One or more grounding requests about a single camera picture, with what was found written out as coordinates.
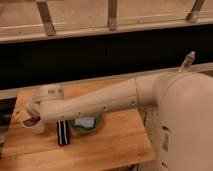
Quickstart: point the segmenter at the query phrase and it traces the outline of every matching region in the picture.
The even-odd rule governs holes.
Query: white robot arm
[[[69,100],[43,86],[26,110],[44,124],[148,105],[159,109],[160,171],[212,171],[213,78],[204,74],[139,76]]]

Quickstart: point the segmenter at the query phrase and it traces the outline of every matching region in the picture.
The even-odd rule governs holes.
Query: cable
[[[146,107],[144,107],[144,120],[143,120],[144,126],[146,126],[146,115],[147,115],[147,110],[146,110]]]
[[[137,164],[137,169],[136,169],[137,171],[139,171],[139,166],[140,166],[140,163]]]

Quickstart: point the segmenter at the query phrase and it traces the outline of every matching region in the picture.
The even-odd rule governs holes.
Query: dark background
[[[0,45],[0,89],[213,62],[213,25]]]

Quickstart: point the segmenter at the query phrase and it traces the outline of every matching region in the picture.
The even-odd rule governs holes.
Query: small object
[[[103,115],[96,115],[94,118],[94,125],[93,125],[93,121],[90,120],[88,123],[86,123],[86,127],[85,127],[85,123],[82,125],[80,125],[79,120],[77,120],[77,122],[75,120],[71,120],[70,125],[72,126],[72,128],[80,133],[80,134],[88,134],[91,133],[93,131],[95,131],[102,123],[103,121]]]
[[[57,122],[58,145],[64,146],[70,144],[70,126],[68,121]]]
[[[85,129],[92,129],[95,126],[95,117],[81,117],[74,121],[75,126],[81,126]]]
[[[31,119],[32,116],[26,111],[26,109],[21,110],[20,112],[18,112],[15,115],[15,120],[19,121],[19,122],[23,122],[26,120]]]
[[[192,63],[195,60],[195,52],[191,51],[189,54],[186,55],[180,69],[179,72],[183,72],[183,71],[187,71],[190,66],[192,65]]]
[[[42,120],[40,120],[40,118],[31,118],[29,120],[21,122],[21,125],[24,128],[27,128],[32,131],[34,134],[41,134],[45,131],[45,124]]]

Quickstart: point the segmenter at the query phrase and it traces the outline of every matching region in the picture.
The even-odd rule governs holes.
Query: wooden table
[[[122,81],[93,81],[64,86],[65,98]],[[18,95],[14,113],[23,108],[35,90]],[[34,135],[12,117],[0,160],[0,171],[96,171],[154,159],[154,153],[136,109],[104,115],[102,126],[89,135],[72,132],[72,143],[57,145],[56,124]]]

